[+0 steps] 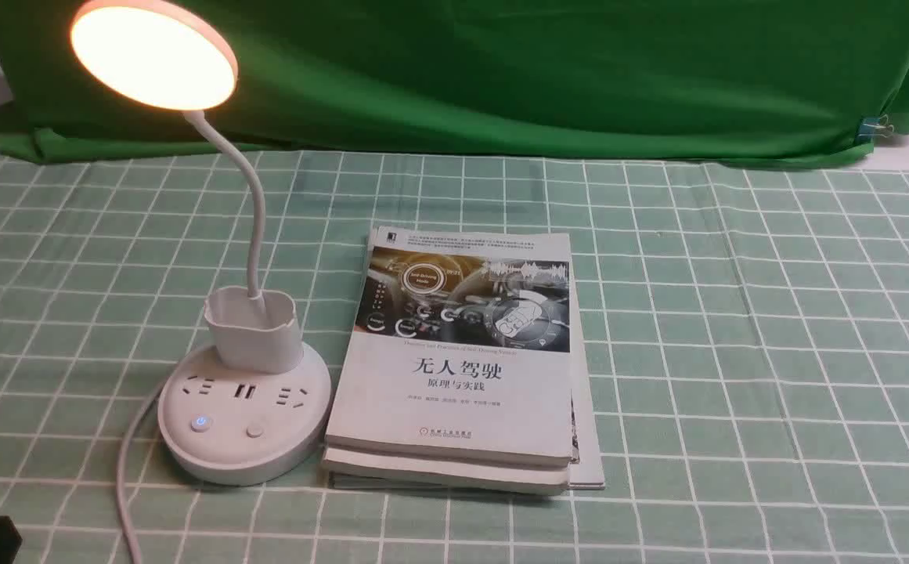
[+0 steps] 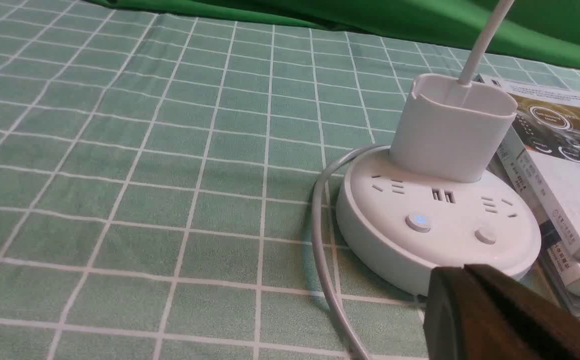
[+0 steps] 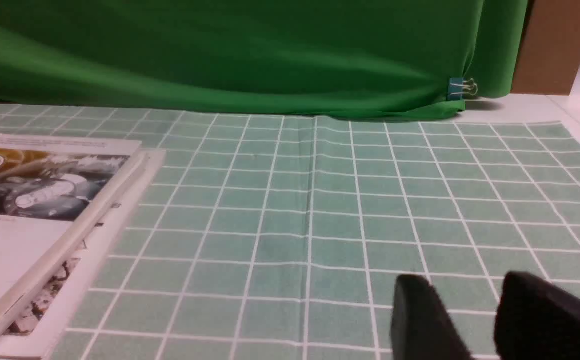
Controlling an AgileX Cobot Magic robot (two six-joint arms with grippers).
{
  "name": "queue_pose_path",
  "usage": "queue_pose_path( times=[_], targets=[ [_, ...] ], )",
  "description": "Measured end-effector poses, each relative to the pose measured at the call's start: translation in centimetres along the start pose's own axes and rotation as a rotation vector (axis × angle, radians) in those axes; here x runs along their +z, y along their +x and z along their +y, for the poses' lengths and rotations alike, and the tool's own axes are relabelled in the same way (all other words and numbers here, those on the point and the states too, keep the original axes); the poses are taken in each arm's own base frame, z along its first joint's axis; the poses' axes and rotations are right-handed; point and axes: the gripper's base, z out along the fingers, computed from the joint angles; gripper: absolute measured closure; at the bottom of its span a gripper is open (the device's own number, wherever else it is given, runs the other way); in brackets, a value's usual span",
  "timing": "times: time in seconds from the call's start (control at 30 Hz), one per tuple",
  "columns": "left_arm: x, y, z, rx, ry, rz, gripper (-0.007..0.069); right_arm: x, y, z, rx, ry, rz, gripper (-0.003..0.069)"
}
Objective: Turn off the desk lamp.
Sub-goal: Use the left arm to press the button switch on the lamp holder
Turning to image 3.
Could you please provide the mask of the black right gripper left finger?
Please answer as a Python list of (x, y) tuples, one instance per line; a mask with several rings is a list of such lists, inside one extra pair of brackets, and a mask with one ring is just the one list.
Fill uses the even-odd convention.
[(440, 296), (426, 278), (399, 275), (390, 322), (395, 360), (470, 360)]

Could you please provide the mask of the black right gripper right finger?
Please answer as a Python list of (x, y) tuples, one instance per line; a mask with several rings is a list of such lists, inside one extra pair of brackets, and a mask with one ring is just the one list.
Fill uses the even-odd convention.
[(531, 273), (510, 271), (494, 340), (502, 360), (580, 360), (580, 299)]

